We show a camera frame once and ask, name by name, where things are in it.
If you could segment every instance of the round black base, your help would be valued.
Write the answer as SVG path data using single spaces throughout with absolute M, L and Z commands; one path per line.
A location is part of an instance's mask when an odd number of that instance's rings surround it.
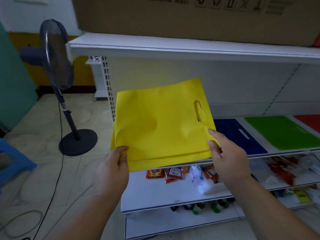
M 90 151 L 97 144 L 98 136 L 93 130 L 78 129 L 78 133 L 81 137 L 78 141 L 75 140 L 72 132 L 62 138 L 59 150 L 63 155 L 79 156 Z

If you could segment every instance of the yellow bag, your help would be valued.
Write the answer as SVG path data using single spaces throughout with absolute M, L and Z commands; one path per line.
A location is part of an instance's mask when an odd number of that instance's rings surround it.
M 200 78 L 117 94 L 111 148 L 129 146 L 130 172 L 211 157 L 214 120 Z

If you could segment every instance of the cardboard box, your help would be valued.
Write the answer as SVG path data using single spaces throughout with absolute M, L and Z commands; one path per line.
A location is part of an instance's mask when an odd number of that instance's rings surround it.
M 320 0 L 72 0 L 95 33 L 311 46 Z

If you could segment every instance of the tiled floor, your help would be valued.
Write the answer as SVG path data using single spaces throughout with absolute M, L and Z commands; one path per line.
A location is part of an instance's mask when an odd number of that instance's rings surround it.
M 36 240 L 42 240 L 55 222 L 74 200 L 92 184 L 92 175 L 99 162 L 109 153 L 112 121 L 107 101 L 93 100 L 93 94 L 66 94 L 65 100 L 72 111 L 78 129 L 89 128 L 98 134 L 97 145 L 82 156 L 64 157 L 63 169 L 47 216 L 39 229 Z M 62 114 L 63 135 L 70 132 Z M 6 139 L 38 164 L 33 172 L 24 171 L 4 187 L 0 195 L 0 229 L 15 216 L 30 210 L 44 214 L 54 192 L 62 165 L 58 150 L 60 141 L 58 102 L 54 95 L 44 95 Z M 53 231 L 68 222 L 90 197 L 90 188 L 71 206 Z M 39 221 L 39 212 L 31 212 L 14 220 L 0 239 L 10 239 L 32 229 Z M 296 213 L 320 233 L 320 213 L 315 208 L 299 209 Z M 33 239 L 38 228 L 17 239 Z M 124 217 L 120 206 L 116 208 L 105 227 L 102 239 L 120 240 L 124 235 Z M 209 240 L 209 239 L 255 239 L 245 219 L 223 222 L 204 227 L 159 235 L 154 240 Z

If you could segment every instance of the teal door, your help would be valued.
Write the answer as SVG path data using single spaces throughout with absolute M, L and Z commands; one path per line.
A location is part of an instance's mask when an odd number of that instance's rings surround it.
M 0 23 L 0 128 L 12 130 L 37 99 L 36 86 Z

